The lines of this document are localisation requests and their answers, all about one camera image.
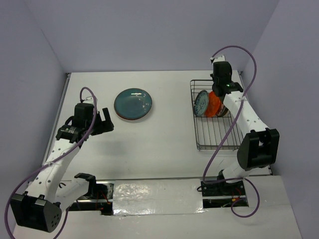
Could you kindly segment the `dark teal blossom plate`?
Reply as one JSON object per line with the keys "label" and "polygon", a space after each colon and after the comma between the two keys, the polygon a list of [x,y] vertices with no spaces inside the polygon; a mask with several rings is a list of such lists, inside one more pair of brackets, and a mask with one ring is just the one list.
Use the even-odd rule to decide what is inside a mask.
{"label": "dark teal blossom plate", "polygon": [[139,88],[129,88],[120,92],[114,101],[116,114],[130,119],[138,119],[148,114],[153,105],[150,94]]}

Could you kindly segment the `white blue floral plate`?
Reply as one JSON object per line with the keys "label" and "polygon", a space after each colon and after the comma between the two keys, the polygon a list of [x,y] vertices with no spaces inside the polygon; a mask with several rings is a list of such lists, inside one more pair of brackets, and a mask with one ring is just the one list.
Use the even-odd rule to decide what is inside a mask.
{"label": "white blue floral plate", "polygon": [[217,113],[216,113],[216,116],[217,117],[224,117],[227,113],[228,113],[228,108],[226,106],[224,106],[223,104],[221,104]]}

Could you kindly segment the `red plate with teal flower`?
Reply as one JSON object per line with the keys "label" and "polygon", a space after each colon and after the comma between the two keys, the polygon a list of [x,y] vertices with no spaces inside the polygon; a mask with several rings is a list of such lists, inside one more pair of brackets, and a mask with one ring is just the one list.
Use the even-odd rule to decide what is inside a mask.
{"label": "red plate with teal flower", "polygon": [[119,114],[116,114],[116,116],[117,116],[119,119],[124,120],[124,121],[127,121],[127,122],[132,122],[132,123],[143,122],[143,121],[147,120],[150,115],[151,115],[151,114],[146,114],[145,116],[143,116],[143,117],[141,117],[141,118],[138,118],[138,119],[130,119],[130,118],[122,117],[122,116],[119,115]]}

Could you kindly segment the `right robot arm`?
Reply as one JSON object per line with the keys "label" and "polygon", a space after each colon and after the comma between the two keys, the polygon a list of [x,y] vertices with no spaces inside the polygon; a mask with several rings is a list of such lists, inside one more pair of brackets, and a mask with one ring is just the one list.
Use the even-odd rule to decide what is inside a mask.
{"label": "right robot arm", "polygon": [[234,117],[233,125],[238,126],[243,134],[236,161],[218,175],[218,192],[227,195],[234,189],[234,183],[248,176],[251,170],[275,163],[280,135],[277,129],[269,128],[259,118],[241,84],[232,81],[229,62],[215,58],[212,69],[212,90]]}

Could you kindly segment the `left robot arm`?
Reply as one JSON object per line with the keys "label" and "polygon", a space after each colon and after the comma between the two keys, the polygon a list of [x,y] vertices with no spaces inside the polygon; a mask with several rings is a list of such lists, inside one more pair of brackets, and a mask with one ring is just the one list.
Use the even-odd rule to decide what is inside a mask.
{"label": "left robot arm", "polygon": [[45,169],[37,173],[22,194],[15,193],[11,198],[10,206],[19,226],[51,233],[74,201],[82,196],[90,199],[97,195],[96,177],[91,174],[78,173],[70,183],[59,186],[70,162],[87,139],[85,134],[94,136],[114,129],[107,108],[102,109],[104,120],[94,110],[91,103],[75,106],[74,115],[57,131]]}

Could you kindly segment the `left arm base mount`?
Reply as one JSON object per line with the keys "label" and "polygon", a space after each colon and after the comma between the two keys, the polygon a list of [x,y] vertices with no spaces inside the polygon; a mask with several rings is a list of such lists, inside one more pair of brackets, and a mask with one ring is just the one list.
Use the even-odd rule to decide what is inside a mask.
{"label": "left arm base mount", "polygon": [[82,196],[70,207],[70,211],[94,211],[103,216],[113,215],[113,192],[115,181],[97,181],[93,196]]}

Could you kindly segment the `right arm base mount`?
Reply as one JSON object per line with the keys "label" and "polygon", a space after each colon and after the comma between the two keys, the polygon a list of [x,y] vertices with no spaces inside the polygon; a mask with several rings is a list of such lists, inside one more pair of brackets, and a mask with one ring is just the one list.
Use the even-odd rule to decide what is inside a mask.
{"label": "right arm base mount", "polygon": [[216,183],[206,184],[201,181],[201,185],[197,188],[204,198],[209,199],[234,199],[246,195],[244,184],[242,181],[236,183]]}

